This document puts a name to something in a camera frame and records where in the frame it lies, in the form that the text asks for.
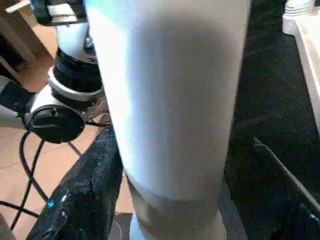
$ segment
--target white pipe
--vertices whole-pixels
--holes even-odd
[[[223,239],[216,202],[250,1],[85,2],[138,231]]]

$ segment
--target black cap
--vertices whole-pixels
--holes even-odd
[[[41,139],[60,144],[77,138],[85,128],[79,113],[61,105],[46,105],[32,113],[28,129]]]

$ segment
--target metal base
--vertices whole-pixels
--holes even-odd
[[[217,212],[215,221],[212,223],[212,227],[208,227],[203,235],[199,236],[199,238],[194,240],[226,240],[227,232],[222,221],[222,217],[220,212]],[[132,215],[131,224],[130,224],[130,240],[164,240],[164,239],[156,239],[141,229],[137,216],[134,213]]]

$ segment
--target black fabric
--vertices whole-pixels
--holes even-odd
[[[114,218],[122,163],[105,128],[54,190],[27,240],[105,240]]]
[[[285,0],[252,3],[233,135],[259,138],[320,201],[320,140]]]
[[[34,95],[13,81],[8,82],[0,92],[0,104],[16,113],[27,112],[27,104]]]
[[[230,141],[225,176],[248,239],[319,239],[319,210],[257,138]]]
[[[319,234],[312,218],[319,213],[252,137],[320,202],[319,134],[295,38],[282,32],[285,3],[252,1],[225,168],[253,240],[311,240]]]

